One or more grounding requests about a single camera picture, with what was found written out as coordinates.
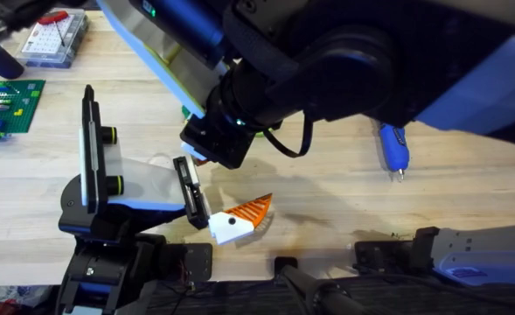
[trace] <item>clear plastic case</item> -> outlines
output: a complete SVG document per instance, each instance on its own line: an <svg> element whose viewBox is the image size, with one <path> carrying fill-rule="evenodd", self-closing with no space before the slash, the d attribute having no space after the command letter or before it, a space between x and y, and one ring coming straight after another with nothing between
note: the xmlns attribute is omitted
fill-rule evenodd
<svg viewBox="0 0 515 315"><path fill-rule="evenodd" d="M54 8L54 11L66 11L68 17L55 24L35 24L20 44L16 58L28 67L69 68L76 52L84 39L88 20L84 10Z"/></svg>

